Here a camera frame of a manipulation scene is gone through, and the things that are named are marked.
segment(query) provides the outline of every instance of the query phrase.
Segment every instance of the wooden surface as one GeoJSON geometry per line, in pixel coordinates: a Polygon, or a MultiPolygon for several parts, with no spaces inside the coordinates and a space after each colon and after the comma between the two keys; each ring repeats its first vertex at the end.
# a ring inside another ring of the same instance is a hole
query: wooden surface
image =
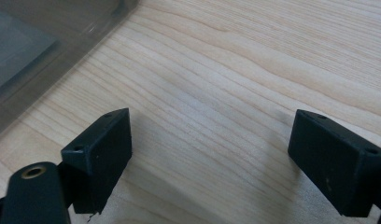
{"type": "Polygon", "coordinates": [[[298,108],[381,147],[381,0],[143,0],[0,135],[0,197],[123,107],[134,156],[90,223],[376,223],[340,217],[287,147],[298,108]]]}

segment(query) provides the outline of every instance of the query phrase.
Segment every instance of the wooden table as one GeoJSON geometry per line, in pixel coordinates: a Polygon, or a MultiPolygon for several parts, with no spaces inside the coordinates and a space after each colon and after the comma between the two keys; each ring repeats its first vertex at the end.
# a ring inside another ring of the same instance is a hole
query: wooden table
{"type": "Polygon", "coordinates": [[[376,223],[340,217],[287,147],[298,108],[381,147],[381,0],[143,0],[0,135],[0,197],[124,107],[134,156],[90,223],[376,223]]]}

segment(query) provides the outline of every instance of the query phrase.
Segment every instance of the light wood tabletop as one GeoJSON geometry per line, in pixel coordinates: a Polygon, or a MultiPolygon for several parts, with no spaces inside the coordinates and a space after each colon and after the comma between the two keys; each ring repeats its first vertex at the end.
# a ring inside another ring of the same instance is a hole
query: light wood tabletop
{"type": "Polygon", "coordinates": [[[376,223],[341,217],[287,149],[296,109],[381,147],[381,0],[142,0],[0,134],[0,197],[124,107],[134,155],[90,223],[376,223]]]}

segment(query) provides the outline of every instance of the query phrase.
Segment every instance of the screw hole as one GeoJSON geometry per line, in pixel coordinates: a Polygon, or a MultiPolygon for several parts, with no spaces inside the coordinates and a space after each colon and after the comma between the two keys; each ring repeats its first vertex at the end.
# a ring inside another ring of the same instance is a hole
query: screw hole
{"type": "Polygon", "coordinates": [[[77,145],[77,146],[74,147],[74,151],[80,151],[80,150],[82,150],[83,148],[84,148],[83,145],[77,145]]]}
{"type": "Polygon", "coordinates": [[[43,175],[43,173],[45,173],[45,172],[46,172],[46,168],[44,166],[35,166],[35,167],[31,167],[30,169],[24,171],[21,174],[21,178],[32,179],[32,178],[36,178],[40,175],[43,175]]]}
{"type": "Polygon", "coordinates": [[[377,154],[379,153],[376,149],[374,148],[366,148],[365,149],[367,152],[371,153],[371,154],[377,154]]]}

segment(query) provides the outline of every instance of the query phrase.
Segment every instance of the table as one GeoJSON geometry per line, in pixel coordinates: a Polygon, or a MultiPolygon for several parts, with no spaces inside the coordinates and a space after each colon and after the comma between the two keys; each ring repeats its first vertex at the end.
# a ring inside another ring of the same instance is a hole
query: table
{"type": "Polygon", "coordinates": [[[0,197],[124,107],[134,155],[90,223],[376,223],[340,217],[287,147],[296,109],[381,147],[381,0],[141,1],[0,134],[0,197]]]}

